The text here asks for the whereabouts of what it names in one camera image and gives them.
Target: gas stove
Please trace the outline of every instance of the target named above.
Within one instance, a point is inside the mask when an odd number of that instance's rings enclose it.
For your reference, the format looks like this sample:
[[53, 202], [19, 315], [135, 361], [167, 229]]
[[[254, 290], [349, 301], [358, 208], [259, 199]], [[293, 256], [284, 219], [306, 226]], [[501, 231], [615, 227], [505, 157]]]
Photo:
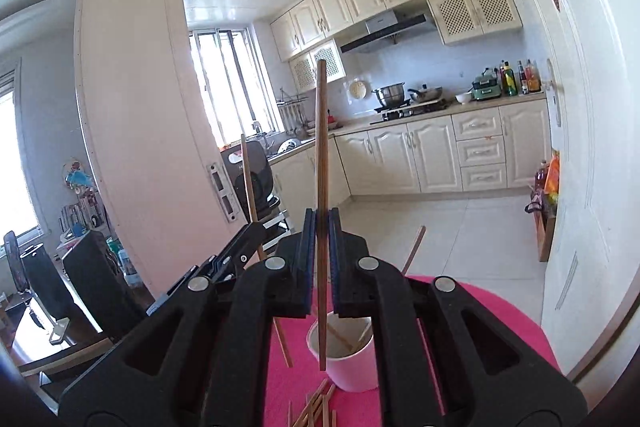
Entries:
[[[376, 112], [382, 115], [382, 121], [386, 122], [399, 120], [400, 118], [406, 118], [408, 116], [440, 111], [447, 107], [449, 107], [449, 102], [441, 97], [437, 100], [431, 100], [431, 102], [422, 103], [412, 103], [411, 100], [405, 100], [400, 107], [395, 107], [393, 109], [379, 107], [376, 109]], [[380, 123], [380, 121], [371, 122], [372, 125], [375, 123]]]

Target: range hood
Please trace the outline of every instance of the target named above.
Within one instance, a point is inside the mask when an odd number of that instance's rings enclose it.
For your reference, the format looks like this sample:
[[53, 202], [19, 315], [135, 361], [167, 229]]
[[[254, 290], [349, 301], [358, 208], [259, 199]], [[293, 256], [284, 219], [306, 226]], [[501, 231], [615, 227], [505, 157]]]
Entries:
[[402, 38], [435, 31], [436, 25], [430, 13], [420, 13], [403, 17], [393, 10], [387, 10], [365, 21], [369, 35], [356, 39], [340, 47], [342, 53], [371, 53], [396, 44], [398, 35]]

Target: window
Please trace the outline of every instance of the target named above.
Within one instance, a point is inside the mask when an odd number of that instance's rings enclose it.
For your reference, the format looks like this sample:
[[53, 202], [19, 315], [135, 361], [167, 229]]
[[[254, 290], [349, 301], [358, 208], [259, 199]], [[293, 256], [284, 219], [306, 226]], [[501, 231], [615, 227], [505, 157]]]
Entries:
[[0, 176], [0, 235], [39, 232], [18, 150], [13, 71], [0, 77]]
[[219, 146], [278, 130], [267, 86], [247, 29], [194, 31], [191, 58], [211, 130]]

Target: white bowl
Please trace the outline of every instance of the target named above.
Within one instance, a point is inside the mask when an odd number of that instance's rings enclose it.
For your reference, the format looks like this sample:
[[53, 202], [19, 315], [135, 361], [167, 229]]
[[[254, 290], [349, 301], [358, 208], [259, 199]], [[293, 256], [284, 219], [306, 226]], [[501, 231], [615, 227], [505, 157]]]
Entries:
[[460, 103], [469, 103], [471, 102], [471, 100], [473, 100], [473, 97], [473, 94], [469, 91], [462, 92], [456, 95], [456, 100], [458, 100]]

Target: metal screw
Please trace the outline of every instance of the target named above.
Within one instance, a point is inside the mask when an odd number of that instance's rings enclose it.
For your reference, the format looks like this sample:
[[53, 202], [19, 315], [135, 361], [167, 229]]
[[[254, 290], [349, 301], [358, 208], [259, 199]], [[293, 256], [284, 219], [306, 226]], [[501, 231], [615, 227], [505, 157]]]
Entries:
[[189, 281], [187, 288], [192, 292], [201, 292], [209, 287], [209, 279], [206, 277], [194, 277]]
[[452, 292], [456, 288], [456, 282], [449, 277], [438, 277], [435, 285], [438, 290], [445, 293]]
[[358, 261], [358, 266], [363, 270], [375, 270], [380, 263], [375, 257], [361, 257]]
[[269, 270], [279, 270], [284, 268], [286, 264], [287, 262], [282, 257], [270, 257], [264, 262]]

